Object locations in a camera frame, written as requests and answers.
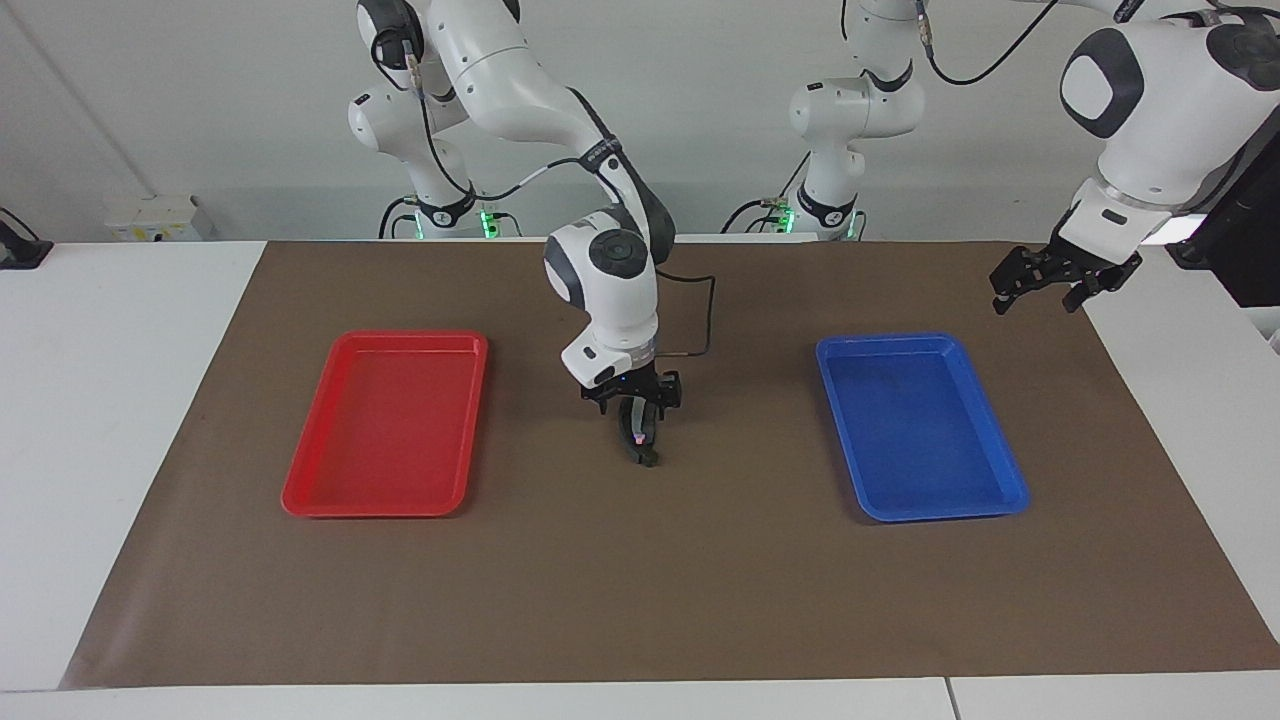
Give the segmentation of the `black clamp mount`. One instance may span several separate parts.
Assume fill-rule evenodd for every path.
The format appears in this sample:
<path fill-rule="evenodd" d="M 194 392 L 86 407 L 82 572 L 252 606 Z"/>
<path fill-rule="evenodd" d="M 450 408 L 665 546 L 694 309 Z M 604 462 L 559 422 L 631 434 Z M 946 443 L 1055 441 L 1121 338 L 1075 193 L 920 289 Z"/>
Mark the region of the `black clamp mount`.
<path fill-rule="evenodd" d="M 38 268 L 55 243 L 41 238 L 22 218 L 0 206 L 0 270 Z"/>

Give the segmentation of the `blue plastic tray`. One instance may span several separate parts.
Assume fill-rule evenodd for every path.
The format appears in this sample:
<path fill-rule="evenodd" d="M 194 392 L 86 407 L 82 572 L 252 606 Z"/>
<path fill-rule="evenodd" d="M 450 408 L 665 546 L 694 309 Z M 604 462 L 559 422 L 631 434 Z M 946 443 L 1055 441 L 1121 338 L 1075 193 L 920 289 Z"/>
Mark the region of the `blue plastic tray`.
<path fill-rule="evenodd" d="M 842 334 L 815 360 L 861 510 L 881 523 L 1002 518 L 1030 491 L 963 343 Z"/>

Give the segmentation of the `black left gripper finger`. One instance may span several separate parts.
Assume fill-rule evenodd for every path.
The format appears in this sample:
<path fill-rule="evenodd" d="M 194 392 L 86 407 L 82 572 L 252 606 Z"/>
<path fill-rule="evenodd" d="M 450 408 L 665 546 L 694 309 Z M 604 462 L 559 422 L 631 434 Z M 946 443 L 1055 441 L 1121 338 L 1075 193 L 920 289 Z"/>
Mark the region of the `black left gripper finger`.
<path fill-rule="evenodd" d="M 1020 297 L 1044 286 L 1041 273 L 1043 264 L 1044 255 L 1041 251 L 1014 246 L 989 273 L 992 307 L 998 316 L 1006 315 Z"/>
<path fill-rule="evenodd" d="M 1089 299 L 1105 292 L 1115 292 L 1126 283 L 1125 268 L 1108 268 L 1100 272 L 1085 272 L 1082 278 L 1062 297 L 1066 313 L 1078 311 Z"/>

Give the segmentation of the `red plastic tray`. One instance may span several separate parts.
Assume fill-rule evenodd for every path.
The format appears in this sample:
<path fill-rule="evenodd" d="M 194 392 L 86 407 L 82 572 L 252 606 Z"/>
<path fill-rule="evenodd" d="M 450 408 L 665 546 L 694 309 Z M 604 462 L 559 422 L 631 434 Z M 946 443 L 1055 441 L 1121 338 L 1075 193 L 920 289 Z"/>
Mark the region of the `red plastic tray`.
<path fill-rule="evenodd" d="M 474 331 L 342 334 L 305 419 L 282 507 L 311 519 L 460 510 L 488 355 L 488 340 Z"/>

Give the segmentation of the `white wall socket box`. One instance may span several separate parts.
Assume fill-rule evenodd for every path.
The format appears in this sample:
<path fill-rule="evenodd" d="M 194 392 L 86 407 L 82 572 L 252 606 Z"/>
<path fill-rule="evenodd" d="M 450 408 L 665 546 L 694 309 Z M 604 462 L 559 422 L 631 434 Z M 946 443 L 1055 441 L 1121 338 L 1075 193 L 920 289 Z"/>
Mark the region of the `white wall socket box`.
<path fill-rule="evenodd" d="M 212 220 L 189 195 L 108 199 L 102 225 L 118 242 L 204 242 L 215 236 Z"/>

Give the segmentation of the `brown table mat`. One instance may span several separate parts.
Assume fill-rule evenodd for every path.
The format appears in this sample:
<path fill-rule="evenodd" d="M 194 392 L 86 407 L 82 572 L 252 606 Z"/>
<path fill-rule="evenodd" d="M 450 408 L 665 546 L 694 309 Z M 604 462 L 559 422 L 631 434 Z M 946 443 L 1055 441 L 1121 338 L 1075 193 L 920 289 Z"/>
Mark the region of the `brown table mat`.
<path fill-rule="evenodd" d="M 1006 243 L 689 243 L 716 341 L 657 468 L 579 397 L 584 319 L 535 243 L 262 252 L 61 679 L 65 689 L 1280 669 L 1274 638 L 1085 313 L 1006 316 Z M 333 342 L 489 338 L 462 509 L 308 520 L 280 495 Z M 942 331 L 1030 487 L 1006 518 L 859 507 L 817 343 Z"/>

